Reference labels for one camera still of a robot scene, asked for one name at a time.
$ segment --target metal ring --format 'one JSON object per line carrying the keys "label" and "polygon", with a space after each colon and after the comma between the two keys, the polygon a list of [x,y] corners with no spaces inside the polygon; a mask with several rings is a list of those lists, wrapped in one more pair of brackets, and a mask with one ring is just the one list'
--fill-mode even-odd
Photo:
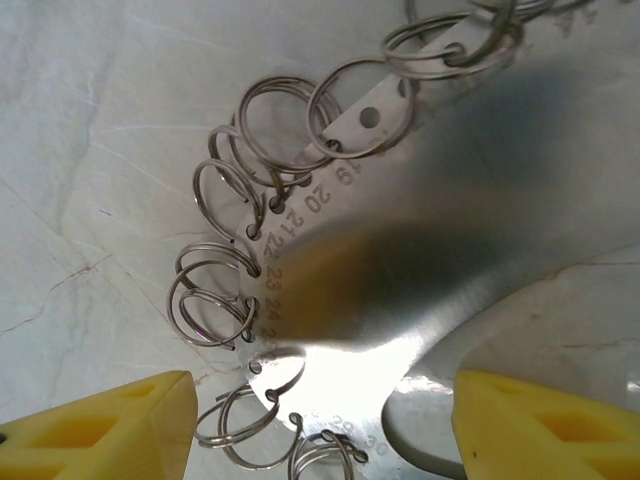
{"label": "metal ring", "polygon": [[[420,29],[413,30],[411,34],[417,35],[418,33],[427,33],[432,30],[444,28],[447,26],[453,26],[458,23],[465,14],[449,14],[438,17],[427,18],[416,22],[415,25],[420,25]],[[522,44],[524,39],[524,30],[522,23],[518,20],[514,20],[512,28],[509,30],[509,36],[511,37],[511,44],[503,47],[502,51],[496,51],[489,57],[486,57],[483,62],[476,63],[475,65],[462,68],[449,68],[441,72],[427,72],[412,70],[404,65],[404,62],[390,61],[389,64],[393,67],[395,73],[399,76],[410,80],[448,80],[452,78],[459,78],[467,75],[473,75],[492,68],[498,68],[500,66],[508,64],[508,62],[515,55],[516,50]],[[403,40],[404,37],[396,38],[396,42]],[[389,45],[391,48],[395,48],[395,43]]]}
{"label": "metal ring", "polygon": [[[247,269],[247,273],[251,275],[253,278],[258,278],[262,273],[262,269],[260,268],[260,266],[251,258],[249,258],[247,255],[242,253],[240,250],[238,250],[237,248],[234,248],[228,245],[223,245],[222,243],[216,243],[216,242],[193,242],[187,245],[186,247],[184,247],[182,250],[180,250],[180,253],[177,256],[176,263],[175,263],[176,273],[180,273],[184,269],[184,267],[182,266],[182,259],[186,255],[188,255],[191,252],[202,252],[202,251],[216,252],[216,253],[221,253],[223,255],[228,255],[235,261],[240,262],[242,265],[244,265],[245,268]],[[190,288],[195,287],[194,284],[188,284],[184,282],[183,282],[183,285]]]}
{"label": "metal ring", "polygon": [[[175,280],[171,284],[171,287],[169,287],[166,302],[169,324],[174,329],[174,331],[178,333],[178,335],[180,335],[187,343],[190,343],[192,345],[197,345],[199,347],[222,347],[227,350],[235,350],[235,346],[230,344],[240,335],[244,335],[244,338],[247,341],[251,341],[253,339],[253,334],[250,332],[250,329],[255,317],[255,311],[257,307],[257,300],[255,298],[249,297],[248,301],[251,303],[251,305],[248,305],[249,311],[246,315],[244,315],[235,305],[233,305],[221,295],[217,295],[213,292],[209,292],[208,290],[203,290],[200,288],[192,288],[186,290],[180,297],[178,308],[185,323],[194,332],[196,332],[200,338],[194,338],[186,333],[182,328],[180,328],[180,325],[178,325],[178,321],[175,317],[173,311],[173,298],[175,296],[178,285],[185,283],[185,279],[187,279],[187,275],[190,272],[205,265],[211,265],[211,260],[196,262],[185,267],[178,273]],[[231,315],[233,315],[236,320],[238,320],[238,322],[240,323],[240,328],[227,338],[218,337],[214,333],[199,325],[198,322],[196,322],[195,319],[191,316],[191,314],[189,314],[189,311],[186,309],[184,302],[187,298],[190,297],[197,297],[206,300],[226,310]]]}
{"label": "metal ring", "polygon": [[[487,0],[470,0],[477,7],[495,12],[500,7],[495,2]],[[516,17],[523,23],[529,22],[543,13],[551,10],[558,0],[525,0],[518,2]]]}
{"label": "metal ring", "polygon": [[251,389],[249,384],[245,383],[243,385],[240,385],[238,388],[236,388],[232,392],[228,392],[224,395],[219,396],[216,399],[216,404],[198,417],[198,420],[196,422],[196,431],[194,434],[196,440],[198,440],[198,444],[202,447],[207,447],[207,448],[230,447],[232,445],[235,445],[236,443],[247,440],[248,438],[251,438],[254,435],[261,432],[262,430],[264,430],[273,421],[273,419],[276,418],[276,415],[278,415],[278,411],[280,410],[280,400],[278,395],[273,390],[267,390],[267,394],[268,394],[267,398],[273,402],[273,407],[271,407],[271,409],[266,414],[264,414],[261,418],[259,418],[255,422],[232,433],[228,433],[228,432],[225,434],[218,433],[217,435],[213,435],[213,436],[202,435],[201,433],[198,432],[197,427],[209,415],[223,408],[223,406],[227,402],[233,403],[241,398],[252,397],[252,396],[255,396],[256,394]]}
{"label": "metal ring", "polygon": [[[318,168],[322,168],[333,160],[330,155],[325,155],[320,160],[309,165],[287,165],[279,162],[276,158],[267,152],[260,143],[253,137],[249,130],[247,121],[247,112],[251,100],[259,95],[271,92],[283,92],[294,95],[307,103],[314,91],[315,84],[303,77],[294,75],[277,75],[267,77],[255,82],[245,92],[238,106],[236,118],[238,120],[238,131],[245,140],[247,147],[257,156],[258,160],[268,167],[278,170],[282,173],[309,173]],[[323,95],[323,101],[317,102],[314,106],[313,117],[320,120],[320,125],[324,129],[333,120],[339,116],[340,108],[337,102],[328,93]]]}
{"label": "metal ring", "polygon": [[309,138],[311,139],[311,142],[313,143],[313,145],[321,153],[323,153],[326,156],[333,156],[334,158],[349,160],[349,159],[366,157],[374,153],[383,152],[391,148],[398,139],[402,138],[404,134],[408,131],[409,127],[411,126],[411,120],[413,119],[413,111],[414,111],[414,100],[416,95],[415,95],[414,89],[411,88],[411,82],[408,79],[403,78],[401,81],[404,85],[404,91],[408,92],[408,94],[406,94],[404,98],[403,115],[400,119],[400,122],[398,123],[398,126],[394,131],[392,131],[389,135],[387,135],[382,140],[374,143],[373,146],[367,147],[364,150],[360,150],[356,152],[344,151],[344,150],[337,151],[337,150],[332,150],[331,148],[326,146],[327,140],[321,137],[320,132],[317,131],[317,127],[314,125],[314,122],[313,122],[313,112],[316,108],[316,105],[320,100],[320,98],[325,94],[325,90],[328,88],[328,86],[331,83],[333,83],[343,71],[351,67],[354,67],[356,65],[362,65],[362,64],[387,65],[387,63],[384,60],[380,58],[375,58],[375,57],[366,57],[366,58],[359,58],[356,60],[350,60],[347,63],[344,63],[338,68],[336,68],[335,70],[333,70],[329,75],[327,75],[325,79],[318,84],[316,89],[313,91],[311,98],[309,99],[309,104],[307,105],[307,117],[306,117],[307,133],[309,134]]}
{"label": "metal ring", "polygon": [[[218,417],[218,433],[220,435],[228,435],[228,421],[229,421],[229,411],[231,409],[231,405],[232,405],[232,402],[230,403],[225,402],[225,404],[222,407],[222,411],[220,412],[220,417]],[[273,462],[265,463],[265,464],[248,462],[247,460],[242,458],[240,455],[238,455],[238,452],[235,451],[233,446],[223,447],[222,451],[225,453],[227,458],[229,458],[229,460],[231,460],[233,463],[238,465],[240,468],[244,468],[245,470],[254,470],[254,471],[270,470],[274,467],[277,467],[278,465],[281,465],[282,463],[286,462],[287,459],[291,456],[291,454],[293,453],[293,450],[296,447],[296,444],[298,443],[298,439],[302,435],[302,428],[303,428],[302,416],[300,416],[300,414],[295,412],[291,413],[289,415],[289,421],[296,426],[296,431],[293,437],[293,441],[291,442],[291,446],[289,447],[289,449],[280,458],[274,460]]]}
{"label": "metal ring", "polygon": [[[219,337],[215,335],[205,327],[201,326],[189,313],[189,310],[187,309],[185,303],[188,298],[199,298],[200,300],[204,300],[208,303],[217,305],[227,313],[231,314],[240,323],[240,328],[228,337]],[[182,295],[180,295],[180,300],[178,301],[178,310],[180,310],[182,318],[190,328],[192,328],[202,338],[213,342],[213,344],[210,345],[211,347],[226,346],[229,350],[235,350],[235,346],[232,346],[231,344],[235,341],[236,338],[242,336],[242,339],[246,342],[253,342],[255,339],[255,335],[251,331],[251,327],[253,325],[253,320],[255,317],[257,300],[254,297],[248,297],[245,300],[245,304],[249,308],[249,311],[246,315],[242,313],[238,307],[226,300],[221,295],[210,292],[209,290],[194,288],[182,292]]]}
{"label": "metal ring", "polygon": [[[460,20],[464,20],[466,17],[471,15],[471,12],[458,13],[455,14],[457,18]],[[430,24],[431,22],[438,22],[443,18],[450,17],[452,15],[442,15],[439,17],[430,17],[425,20],[413,21],[411,23],[407,23],[402,25],[395,30],[389,32],[389,34],[382,39],[382,55],[389,61],[424,61],[424,60],[434,60],[438,58],[445,58],[451,55],[459,54],[460,47],[457,45],[445,47],[439,51],[427,51],[427,52],[415,52],[415,53],[400,53],[397,52],[396,49],[405,43],[408,40],[411,40],[415,37],[419,37],[423,42],[424,40],[424,32],[422,28],[425,24]]]}
{"label": "metal ring", "polygon": [[[209,160],[201,162],[193,172],[192,185],[196,205],[207,223],[211,225],[211,227],[213,227],[213,229],[216,230],[224,239],[230,242],[234,241],[235,236],[231,232],[228,232],[216,220],[204,199],[204,195],[202,194],[201,177],[202,172],[206,167],[215,167],[218,172],[224,171],[226,173],[226,175],[222,176],[222,179],[231,186],[232,190],[234,190],[236,194],[241,195],[241,198],[243,198],[245,202],[248,201],[251,203],[256,224],[262,226],[266,209],[264,197],[258,196],[258,193],[253,186],[245,179],[244,175],[235,169],[235,167],[220,160],[219,158],[210,158]],[[227,181],[227,178],[233,178],[234,180]]]}
{"label": "metal ring", "polygon": [[447,58],[445,63],[450,67],[467,67],[474,65],[492,54],[502,39],[509,33],[515,19],[518,0],[503,0],[504,6],[498,10],[494,17],[494,27],[489,38],[473,53],[468,55],[455,55]]}
{"label": "metal ring", "polygon": [[[311,449],[302,453],[305,446],[313,444],[318,440],[323,440],[327,443],[314,445]],[[368,461],[367,454],[357,449],[348,438],[343,435],[336,435],[329,430],[323,430],[321,433],[310,435],[298,441],[289,458],[287,478],[289,480],[298,480],[302,472],[312,463],[335,454],[339,454],[341,457],[345,479],[353,479],[354,475],[353,465],[349,460],[349,456],[353,457],[353,459],[359,463],[366,463]]]}
{"label": "metal ring", "polygon": [[[261,432],[262,430],[264,430],[264,428],[266,428],[266,426],[269,425],[269,423],[273,421],[273,419],[278,415],[278,411],[280,410],[280,396],[282,396],[283,394],[288,392],[291,388],[293,388],[293,386],[302,377],[303,372],[304,372],[304,365],[300,369],[300,371],[296,374],[296,376],[293,377],[291,380],[289,380],[287,383],[285,383],[284,385],[281,385],[275,390],[274,389],[267,390],[265,392],[265,397],[267,398],[267,400],[273,403],[273,407],[271,407],[271,409],[265,415],[263,415],[261,418],[259,418],[252,424],[244,428],[241,428],[240,430],[237,430],[233,433],[229,433],[227,430],[228,429],[227,417],[228,417],[229,409],[231,408],[231,405],[235,401],[239,400],[240,398],[247,397],[247,396],[256,396],[256,393],[251,389],[248,383],[245,383],[243,385],[240,385],[238,388],[236,388],[231,392],[220,395],[218,398],[216,398],[216,404],[213,407],[211,407],[209,410],[204,412],[202,415],[200,415],[200,417],[198,417],[198,421],[196,423],[196,432],[195,432],[195,438],[198,440],[198,443],[203,447],[226,448],[226,447],[231,447],[244,440],[247,440],[248,438],[251,438],[254,435]],[[199,433],[197,430],[197,426],[200,425],[204,421],[204,419],[207,418],[209,415],[211,415],[212,413],[220,409],[222,410],[220,412],[220,416],[218,417],[217,435],[206,436]],[[299,424],[300,425],[296,423],[296,426],[299,426],[300,432],[301,432],[302,418],[300,418]]]}
{"label": "metal ring", "polygon": [[[271,180],[269,181],[258,177],[256,175],[256,172],[252,171],[246,164],[245,160],[240,154],[240,151],[238,150],[238,145],[236,143],[237,140],[240,140],[242,142],[244,142],[245,140],[240,136],[240,133],[236,129],[235,115],[231,117],[229,125],[220,125],[214,128],[209,134],[208,148],[209,155],[211,155],[212,158],[222,157],[220,155],[220,151],[218,150],[218,135],[226,135],[227,141],[229,142],[229,149],[231,150],[231,157],[233,161],[244,171],[248,179],[264,187],[275,188],[276,190],[284,190],[285,185],[283,183],[283,180],[276,172],[273,171],[273,169],[267,168],[267,173],[271,177]],[[224,172],[220,170],[218,172],[220,173],[222,180],[224,180],[224,182],[227,183],[229,187],[231,187],[231,189],[239,198],[243,199],[244,201],[248,201],[243,190],[238,187],[238,184],[233,180],[233,178],[226,176]]]}

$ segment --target yellow foam block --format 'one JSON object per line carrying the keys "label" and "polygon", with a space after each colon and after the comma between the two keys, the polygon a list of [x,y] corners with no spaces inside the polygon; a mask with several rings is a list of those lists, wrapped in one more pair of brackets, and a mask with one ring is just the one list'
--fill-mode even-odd
{"label": "yellow foam block", "polygon": [[0,479],[182,479],[197,413],[191,374],[167,372],[0,425]]}
{"label": "yellow foam block", "polygon": [[453,427],[470,480],[640,480],[640,415],[463,371]]}

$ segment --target stainless steel plate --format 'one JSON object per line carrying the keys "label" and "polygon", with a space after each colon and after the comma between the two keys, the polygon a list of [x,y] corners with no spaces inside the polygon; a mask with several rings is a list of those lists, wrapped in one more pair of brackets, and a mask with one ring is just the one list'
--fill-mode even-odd
{"label": "stainless steel plate", "polygon": [[[260,240],[246,239],[248,218],[239,229],[263,266],[241,278],[261,304],[258,341],[237,342],[244,365],[261,363],[247,369],[252,387],[263,396],[304,365],[279,418],[348,433],[369,452],[369,478],[462,478],[453,462],[414,461],[426,473],[389,445],[382,412],[402,378],[501,298],[640,240],[640,12],[573,15],[569,27],[532,23],[517,64],[464,98],[459,82],[423,89],[410,136],[314,173]],[[362,143],[375,129],[360,112],[377,108],[384,129],[401,103],[387,79],[326,133]]]}

